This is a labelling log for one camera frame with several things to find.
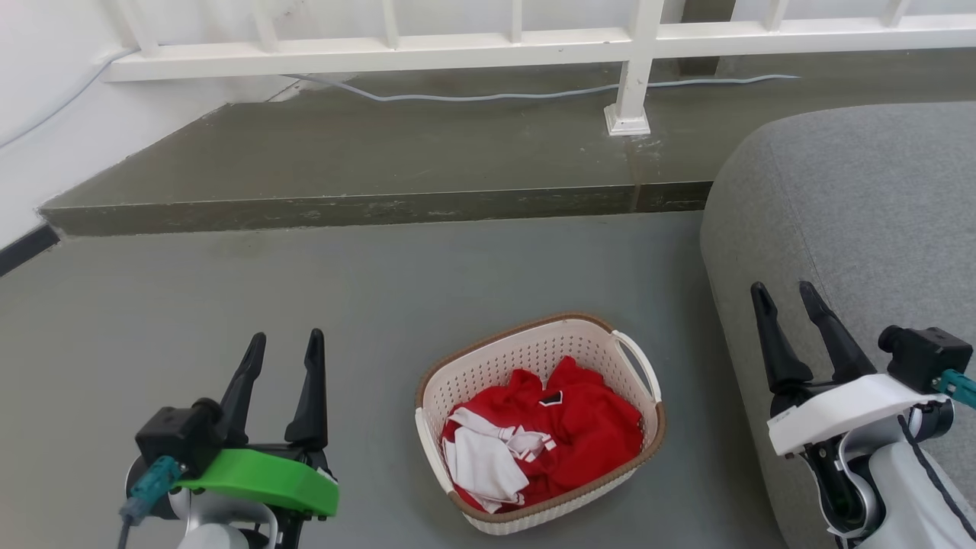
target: white towel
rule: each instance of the white towel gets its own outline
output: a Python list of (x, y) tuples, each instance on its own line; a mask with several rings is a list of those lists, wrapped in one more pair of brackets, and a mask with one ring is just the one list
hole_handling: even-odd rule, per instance
[(444, 440), (444, 460), (454, 484), (489, 513), (505, 503), (524, 505), (519, 492), (529, 480), (515, 459), (535, 460), (544, 449), (555, 448), (552, 437), (522, 426), (498, 427), (464, 407), (447, 419), (461, 426), (454, 432), (453, 443)]
[(459, 427), (453, 443), (444, 441), (444, 458), (454, 483), (485, 511), (494, 513), (503, 503), (525, 503), (518, 492), (529, 485), (529, 480), (501, 439)]

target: red clothing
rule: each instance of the red clothing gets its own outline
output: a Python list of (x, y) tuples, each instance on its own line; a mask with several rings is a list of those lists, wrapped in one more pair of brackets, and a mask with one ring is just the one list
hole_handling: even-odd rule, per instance
[[(498, 427), (522, 426), (552, 435), (555, 448), (531, 462), (517, 460), (529, 479), (529, 486), (521, 491), (525, 505), (552, 499), (610, 473), (634, 459), (643, 441), (640, 412), (611, 391), (602, 375), (581, 368), (572, 357), (563, 358), (545, 389), (539, 376), (517, 369), (507, 386), (489, 387), (454, 409), (459, 407)], [(448, 421), (443, 437), (453, 442), (457, 428), (457, 423)], [(458, 488), (458, 494), (480, 508), (463, 489)], [(499, 512), (517, 508), (507, 505)]]

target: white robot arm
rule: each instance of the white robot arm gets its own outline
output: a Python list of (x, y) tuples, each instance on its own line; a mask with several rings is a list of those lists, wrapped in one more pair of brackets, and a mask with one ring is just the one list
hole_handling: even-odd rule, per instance
[(800, 296), (834, 364), (830, 382), (813, 383), (769, 293), (752, 286), (773, 394), (769, 438), (778, 455), (810, 467), (827, 531), (844, 548), (976, 549), (973, 510), (917, 445), (952, 426), (953, 402), (940, 381), (944, 372), (968, 381), (961, 373), (972, 348), (938, 328), (891, 326), (879, 345), (893, 360), (877, 373), (813, 285), (801, 282)]

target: concrete step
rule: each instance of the concrete step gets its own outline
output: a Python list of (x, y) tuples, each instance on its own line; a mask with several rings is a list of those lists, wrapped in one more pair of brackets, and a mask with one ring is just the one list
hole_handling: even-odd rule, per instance
[[(305, 92), (226, 106), (41, 214), (60, 232), (113, 235), (613, 214), (704, 207), (755, 128), (841, 106), (976, 100), (976, 50), (750, 56), (719, 76), (802, 76), (655, 89), (652, 134), (610, 138), (613, 92), (557, 100), (376, 103)], [(654, 80), (675, 79), (657, 63)], [(614, 64), (372, 73), (372, 93), (548, 93), (615, 83)]]

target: clothes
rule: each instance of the clothes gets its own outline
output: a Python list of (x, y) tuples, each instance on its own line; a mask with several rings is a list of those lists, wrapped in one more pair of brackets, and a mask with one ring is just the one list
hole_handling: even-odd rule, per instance
[[(459, 404), (442, 435), (445, 456), (453, 456), (448, 468), (453, 459), (458, 494), (494, 513), (546, 501), (634, 459), (643, 441), (639, 424), (640, 412), (614, 394), (603, 376), (565, 357), (545, 388), (537, 375), (517, 369), (508, 385), (489, 387)], [(511, 466), (526, 479), (518, 495), (491, 491), (521, 485)]]
[(447, 419), (458, 425), (454, 440), (443, 442), (444, 461), (455, 484), (489, 513), (505, 503), (524, 504), (519, 491), (529, 481), (515, 460), (535, 460), (555, 447), (552, 437), (521, 426), (500, 428), (463, 407)]

